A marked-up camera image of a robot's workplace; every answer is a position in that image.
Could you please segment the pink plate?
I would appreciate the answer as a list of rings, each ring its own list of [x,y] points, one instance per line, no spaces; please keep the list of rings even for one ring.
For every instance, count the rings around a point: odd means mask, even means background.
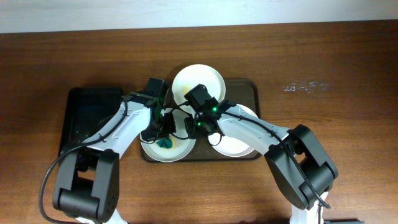
[[[243,157],[254,151],[242,141],[229,136],[221,136],[219,133],[208,136],[208,142],[216,151],[228,157]]]

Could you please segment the cream plate with yellow stain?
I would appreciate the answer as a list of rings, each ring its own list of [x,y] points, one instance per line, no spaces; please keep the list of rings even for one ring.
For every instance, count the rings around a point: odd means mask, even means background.
[[[172,83],[174,102],[179,105],[185,101],[184,95],[198,84],[205,85],[208,93],[218,101],[224,99],[226,84],[221,74],[204,64],[189,65],[179,71]]]

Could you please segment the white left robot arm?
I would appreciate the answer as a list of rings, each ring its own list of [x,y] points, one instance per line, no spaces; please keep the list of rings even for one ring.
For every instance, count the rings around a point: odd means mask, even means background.
[[[120,159],[139,138],[153,144],[175,129],[163,114],[169,84],[150,78],[143,91],[122,96],[115,115],[81,143],[66,145],[53,162],[53,207],[77,223],[124,223],[117,210]]]

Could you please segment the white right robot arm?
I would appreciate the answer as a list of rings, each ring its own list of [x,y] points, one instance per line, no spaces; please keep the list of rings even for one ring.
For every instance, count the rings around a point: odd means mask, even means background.
[[[265,157],[280,192],[292,204],[289,222],[324,222],[322,212],[330,208],[325,199],[338,169],[308,127],[274,126],[232,101],[217,101],[202,84],[185,99],[195,111],[185,123],[190,138],[219,133],[252,147]]]

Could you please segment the grey plate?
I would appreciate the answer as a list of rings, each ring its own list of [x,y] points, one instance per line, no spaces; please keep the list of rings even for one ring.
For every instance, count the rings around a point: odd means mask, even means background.
[[[188,114],[181,110],[174,110],[173,117],[176,128],[174,135],[180,138],[186,138],[188,134],[185,129],[184,119],[188,117]],[[161,149],[156,145],[156,142],[152,144],[142,142],[141,146],[145,154],[155,161],[175,162],[183,159],[187,154],[189,154],[196,143],[195,139],[180,140],[170,134],[168,138],[172,138],[174,140],[174,146],[172,149]]]

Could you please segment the green yellow sponge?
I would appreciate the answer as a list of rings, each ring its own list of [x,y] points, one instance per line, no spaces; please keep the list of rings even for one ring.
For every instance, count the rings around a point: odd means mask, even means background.
[[[156,145],[161,149],[172,149],[174,146],[174,140],[172,138],[163,138],[156,141]]]

